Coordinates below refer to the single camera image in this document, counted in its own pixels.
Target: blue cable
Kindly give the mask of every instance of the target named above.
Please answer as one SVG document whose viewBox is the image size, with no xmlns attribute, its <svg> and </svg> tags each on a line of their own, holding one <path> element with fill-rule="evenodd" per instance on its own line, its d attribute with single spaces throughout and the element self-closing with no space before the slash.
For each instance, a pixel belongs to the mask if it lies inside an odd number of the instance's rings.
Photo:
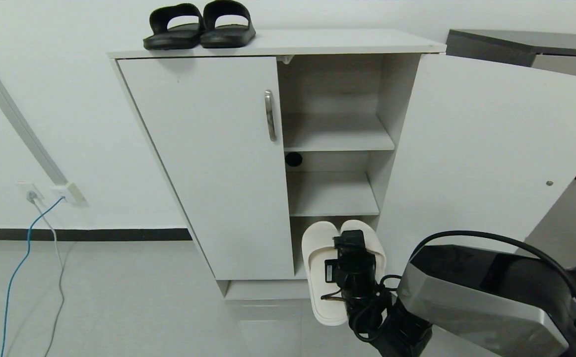
<svg viewBox="0 0 576 357">
<path fill-rule="evenodd" d="M 34 226 L 34 224 L 36 224 L 37 221 L 39 221 L 45 215 L 45 213 L 48 213 L 49 211 L 51 211 L 52 208 L 56 207 L 56 205 L 58 205 L 58 203 L 61 202 L 64 198 L 65 197 L 59 198 L 59 200 L 56 201 L 56 203 L 54 203 L 52 205 L 52 207 L 48 208 L 47 211 L 43 212 L 39 217 L 37 217 L 34 220 L 34 222 L 32 222 L 32 224 L 30 225 L 30 228 L 27 230 L 27 253 L 25 253 L 25 257 L 23 257 L 23 260 L 21 260 L 21 262 L 18 264 L 16 269 L 14 269 L 14 273 L 12 273 L 12 277 L 10 278 L 10 283 L 8 284 L 8 292 L 6 293 L 6 312 L 5 312 L 5 316 L 3 318 L 3 341 L 1 343 L 1 355 L 0 355 L 0 357 L 3 357 L 3 352 L 5 351 L 5 348 L 6 348 L 6 327 L 8 326 L 9 292 L 10 292 L 10 289 L 12 287 L 12 282 L 14 280 L 14 276 L 16 275 L 16 272 L 23 265 L 23 262 L 25 262 L 25 260 L 27 259 L 27 256 L 30 255 L 30 238 L 32 238 L 32 227 Z"/>
</svg>

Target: open cabinet door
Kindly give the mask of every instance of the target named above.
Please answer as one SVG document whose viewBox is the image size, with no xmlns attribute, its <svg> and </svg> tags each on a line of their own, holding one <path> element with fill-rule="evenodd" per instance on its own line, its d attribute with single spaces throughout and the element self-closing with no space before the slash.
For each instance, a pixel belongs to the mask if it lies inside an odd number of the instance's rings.
<svg viewBox="0 0 576 357">
<path fill-rule="evenodd" d="M 433 233 L 523 241 L 576 175 L 576 77 L 424 55 L 377 232 L 390 273 Z M 515 251 L 482 238 L 444 238 Z"/>
</svg>

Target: hole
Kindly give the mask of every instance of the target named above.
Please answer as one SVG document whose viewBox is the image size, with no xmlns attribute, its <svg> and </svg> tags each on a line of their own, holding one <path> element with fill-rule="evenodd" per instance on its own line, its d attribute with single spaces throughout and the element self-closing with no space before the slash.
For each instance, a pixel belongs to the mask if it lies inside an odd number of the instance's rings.
<svg viewBox="0 0 576 357">
<path fill-rule="evenodd" d="M 303 157 L 299 152 L 288 152 L 286 155 L 286 165 L 290 167 L 297 167 L 303 162 Z"/>
<path fill-rule="evenodd" d="M 238 16 L 236 14 L 225 14 L 220 16 L 215 21 L 215 27 L 222 25 L 248 25 L 248 20 L 244 16 Z"/>
<path fill-rule="evenodd" d="M 171 21 L 169 21 L 169 23 L 167 24 L 167 29 L 170 29 L 178 25 L 186 25 L 187 23 L 197 23 L 197 21 L 199 21 L 197 16 L 178 16 L 172 18 Z"/>
</svg>

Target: cabinet top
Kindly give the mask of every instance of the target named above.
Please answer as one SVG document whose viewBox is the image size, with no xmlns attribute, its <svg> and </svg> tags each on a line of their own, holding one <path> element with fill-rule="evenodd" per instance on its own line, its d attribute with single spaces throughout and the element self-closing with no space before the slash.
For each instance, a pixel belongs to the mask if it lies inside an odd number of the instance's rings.
<svg viewBox="0 0 576 357">
<path fill-rule="evenodd" d="M 444 52 L 447 46 L 394 29 L 258 29 L 242 48 L 109 52 L 112 59 L 229 57 L 265 55 L 400 54 Z"/>
</svg>

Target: wall trim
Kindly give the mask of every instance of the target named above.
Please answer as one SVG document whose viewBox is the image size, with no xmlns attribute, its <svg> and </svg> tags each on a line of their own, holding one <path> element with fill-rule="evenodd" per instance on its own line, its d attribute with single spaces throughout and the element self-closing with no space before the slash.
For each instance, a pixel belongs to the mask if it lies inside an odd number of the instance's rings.
<svg viewBox="0 0 576 357">
<path fill-rule="evenodd" d="M 190 241 L 186 228 L 169 229 L 57 229 L 60 241 Z M 27 229 L 0 229 L 0 240 L 24 241 Z M 34 229 L 32 241 L 52 241 L 49 229 Z"/>
</svg>

